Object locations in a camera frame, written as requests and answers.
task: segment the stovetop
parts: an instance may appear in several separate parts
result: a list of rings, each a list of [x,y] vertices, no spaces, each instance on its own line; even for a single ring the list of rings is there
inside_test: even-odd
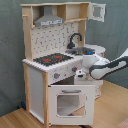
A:
[[[73,59],[73,57],[70,57],[61,53],[54,53],[54,54],[50,54],[40,58],[36,58],[34,59],[34,62],[37,62],[39,64],[42,64],[48,67],[57,63],[67,61],[69,59]]]

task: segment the white backsplash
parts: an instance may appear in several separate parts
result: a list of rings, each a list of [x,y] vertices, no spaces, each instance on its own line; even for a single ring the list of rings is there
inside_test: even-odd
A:
[[[33,58],[66,50],[71,35],[78,33],[78,28],[79,22],[33,28],[31,33]],[[73,43],[78,46],[77,35],[73,38]]]

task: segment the wooden play kitchen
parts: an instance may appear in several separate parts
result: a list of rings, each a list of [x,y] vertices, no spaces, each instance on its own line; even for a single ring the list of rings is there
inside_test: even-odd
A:
[[[74,85],[75,72],[82,68],[82,55],[65,51],[86,47],[86,20],[103,22],[105,5],[70,2],[21,6],[27,111],[45,128],[93,125],[94,101],[100,96],[101,86]],[[103,56],[105,49],[99,49],[97,54]]]

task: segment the white cabinet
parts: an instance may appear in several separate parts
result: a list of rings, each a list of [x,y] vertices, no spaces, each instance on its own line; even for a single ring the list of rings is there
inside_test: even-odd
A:
[[[88,6],[88,19],[104,22],[106,4],[89,3]]]
[[[94,101],[95,86],[51,85],[49,87],[49,123],[92,125]],[[77,112],[76,110],[81,107],[83,107],[82,110]]]

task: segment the cabinet handle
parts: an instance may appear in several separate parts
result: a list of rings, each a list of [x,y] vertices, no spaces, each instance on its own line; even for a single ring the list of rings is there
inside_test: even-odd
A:
[[[79,92],[81,92],[81,90],[74,90],[74,91],[62,90],[62,92],[64,92],[64,93],[79,93]]]

